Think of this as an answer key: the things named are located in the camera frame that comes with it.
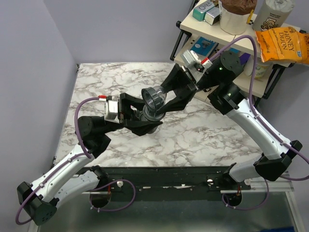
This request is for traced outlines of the clear plastic pipe fitting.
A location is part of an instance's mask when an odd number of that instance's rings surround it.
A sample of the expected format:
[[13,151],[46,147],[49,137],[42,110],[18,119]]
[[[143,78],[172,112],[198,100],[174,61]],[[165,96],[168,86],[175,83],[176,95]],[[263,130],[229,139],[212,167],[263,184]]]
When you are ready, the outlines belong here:
[[149,121],[160,121],[165,113],[158,110],[165,105],[167,94],[161,86],[143,88],[141,96],[144,101],[143,114]]

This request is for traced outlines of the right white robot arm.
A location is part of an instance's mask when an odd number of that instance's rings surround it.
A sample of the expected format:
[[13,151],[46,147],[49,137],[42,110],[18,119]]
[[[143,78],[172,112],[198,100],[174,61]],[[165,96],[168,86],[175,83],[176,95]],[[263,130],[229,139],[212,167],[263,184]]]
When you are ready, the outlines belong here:
[[302,144],[291,141],[274,129],[250,104],[250,99],[233,82],[243,67],[234,52],[224,51],[208,62],[208,68],[199,81],[195,81],[186,66],[176,64],[161,87],[165,93],[174,91],[176,97],[158,109],[159,113],[183,110],[193,96],[207,88],[215,88],[208,99],[222,115],[236,122],[261,148],[256,159],[232,164],[222,177],[227,189],[234,189],[249,178],[262,177],[276,181],[299,154]]

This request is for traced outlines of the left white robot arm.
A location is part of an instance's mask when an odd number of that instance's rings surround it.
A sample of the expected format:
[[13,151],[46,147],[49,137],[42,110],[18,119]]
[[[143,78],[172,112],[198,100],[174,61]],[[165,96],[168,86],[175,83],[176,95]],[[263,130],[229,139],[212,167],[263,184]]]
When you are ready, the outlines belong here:
[[109,132],[123,128],[138,136],[153,132],[162,124],[154,114],[165,104],[165,97],[142,90],[142,98],[122,93],[117,100],[99,95],[80,102],[74,114],[78,143],[57,165],[31,183],[17,187],[20,208],[15,222],[24,210],[35,225],[45,224],[70,197],[84,191],[101,191],[107,179],[99,168],[92,168],[80,177],[74,175],[98,158],[109,146]]

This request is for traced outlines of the blue product box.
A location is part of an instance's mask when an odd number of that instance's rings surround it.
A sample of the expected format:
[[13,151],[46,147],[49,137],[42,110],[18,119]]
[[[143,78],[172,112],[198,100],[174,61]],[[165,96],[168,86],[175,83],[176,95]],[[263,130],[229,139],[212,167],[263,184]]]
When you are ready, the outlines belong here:
[[195,42],[195,44],[191,47],[191,50],[197,53],[198,55],[208,57],[214,49],[218,46],[218,43],[212,40],[208,40],[203,37],[199,37],[199,39]]

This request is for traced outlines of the purple white carton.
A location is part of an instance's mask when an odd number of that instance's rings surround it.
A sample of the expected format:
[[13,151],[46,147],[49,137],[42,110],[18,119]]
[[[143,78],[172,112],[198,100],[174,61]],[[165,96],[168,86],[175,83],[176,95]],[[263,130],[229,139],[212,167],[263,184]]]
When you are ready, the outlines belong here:
[[248,54],[248,53],[243,53],[243,54],[239,57],[241,65],[245,65],[245,64],[248,62],[250,56],[251,56],[251,55]]

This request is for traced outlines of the teal green box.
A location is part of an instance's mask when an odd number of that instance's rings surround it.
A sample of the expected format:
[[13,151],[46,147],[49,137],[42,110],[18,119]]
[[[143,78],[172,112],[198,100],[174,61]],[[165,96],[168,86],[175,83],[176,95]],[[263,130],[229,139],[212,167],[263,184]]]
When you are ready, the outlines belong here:
[[211,10],[214,7],[215,5],[211,0],[206,0],[193,9],[192,16],[197,21],[204,21],[207,11]]

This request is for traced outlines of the silver small box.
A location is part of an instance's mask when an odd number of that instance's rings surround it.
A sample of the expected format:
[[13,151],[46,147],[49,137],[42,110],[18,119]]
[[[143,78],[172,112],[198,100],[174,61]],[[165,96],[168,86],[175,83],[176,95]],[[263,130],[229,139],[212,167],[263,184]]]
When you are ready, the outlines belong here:
[[213,7],[205,14],[204,21],[210,25],[217,23],[220,20],[220,9]]

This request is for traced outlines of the cream tiered shelf rack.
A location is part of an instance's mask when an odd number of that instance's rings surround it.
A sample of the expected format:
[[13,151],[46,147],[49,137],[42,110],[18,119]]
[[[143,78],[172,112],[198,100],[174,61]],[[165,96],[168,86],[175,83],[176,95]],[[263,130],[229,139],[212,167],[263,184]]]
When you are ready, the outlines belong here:
[[[213,26],[206,22],[199,22],[192,17],[193,12],[190,12],[188,16],[181,22],[176,23],[176,27],[181,30],[181,35],[187,34],[188,41],[184,44],[181,51],[172,56],[171,59],[179,65],[183,65],[181,54],[197,42],[199,38],[205,38],[218,43],[218,47],[223,47],[231,41],[239,38],[239,35],[231,35],[223,31],[220,28],[220,24],[217,22]],[[213,65],[205,70],[204,73],[197,73],[196,81],[197,86],[201,91],[216,87],[230,89],[236,88],[238,92],[244,94],[249,92],[250,78],[245,75],[243,68],[240,64],[236,64],[234,61],[228,59],[228,51],[222,53],[222,58],[215,58]],[[253,82],[253,95],[258,99],[266,98],[270,93],[277,81],[280,79],[280,75],[283,71],[291,67],[291,63],[274,63],[271,67],[267,68],[266,73],[259,79]]]

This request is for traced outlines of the white round container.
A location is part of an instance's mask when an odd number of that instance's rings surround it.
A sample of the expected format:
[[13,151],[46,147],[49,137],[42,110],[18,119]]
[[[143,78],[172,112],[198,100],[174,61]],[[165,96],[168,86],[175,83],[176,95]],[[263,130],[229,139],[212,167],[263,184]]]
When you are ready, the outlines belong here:
[[[250,56],[248,62],[244,66],[244,74],[246,76],[251,76],[253,72],[253,62],[254,58],[253,55]],[[268,68],[272,65],[271,61],[263,62],[260,58],[257,58],[257,64],[255,67],[255,75],[254,78],[261,78],[264,76],[265,72]]]

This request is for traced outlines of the white tub brown lid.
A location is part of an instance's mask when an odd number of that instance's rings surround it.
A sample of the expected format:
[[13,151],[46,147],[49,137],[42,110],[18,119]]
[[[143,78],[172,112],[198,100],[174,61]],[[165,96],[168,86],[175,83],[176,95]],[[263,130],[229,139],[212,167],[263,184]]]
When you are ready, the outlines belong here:
[[219,0],[220,27],[231,35],[242,34],[253,14],[256,0]]

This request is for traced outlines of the orange honey dijon chip bag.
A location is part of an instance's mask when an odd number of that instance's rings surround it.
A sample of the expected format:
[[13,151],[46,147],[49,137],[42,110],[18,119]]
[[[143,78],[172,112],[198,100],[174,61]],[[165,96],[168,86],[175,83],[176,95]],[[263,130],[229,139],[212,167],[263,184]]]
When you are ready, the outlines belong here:
[[309,63],[309,35],[293,27],[256,31],[263,62]]

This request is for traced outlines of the grey cylindrical canister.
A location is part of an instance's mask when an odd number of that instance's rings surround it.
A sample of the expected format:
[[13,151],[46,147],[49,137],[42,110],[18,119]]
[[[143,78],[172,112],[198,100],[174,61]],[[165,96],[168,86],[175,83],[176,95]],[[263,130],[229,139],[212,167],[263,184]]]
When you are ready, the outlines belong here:
[[295,6],[295,0],[265,0],[253,22],[254,31],[265,31],[283,25]]

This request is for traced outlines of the aluminium frame rail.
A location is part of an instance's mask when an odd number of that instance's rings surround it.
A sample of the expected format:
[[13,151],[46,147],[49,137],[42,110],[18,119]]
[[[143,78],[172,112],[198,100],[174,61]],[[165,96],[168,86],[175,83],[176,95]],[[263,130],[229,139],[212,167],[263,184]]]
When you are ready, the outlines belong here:
[[[86,191],[98,191],[99,179],[96,174],[87,171],[85,174],[73,175],[70,179],[65,180],[60,178],[61,175],[51,177],[51,179],[38,179],[32,182],[34,187],[40,187],[38,194],[42,195],[44,199],[55,196],[81,194]],[[275,182],[263,180],[261,177],[254,179],[246,179],[239,184],[243,191],[262,192],[292,192],[294,187],[292,183],[282,178]]]

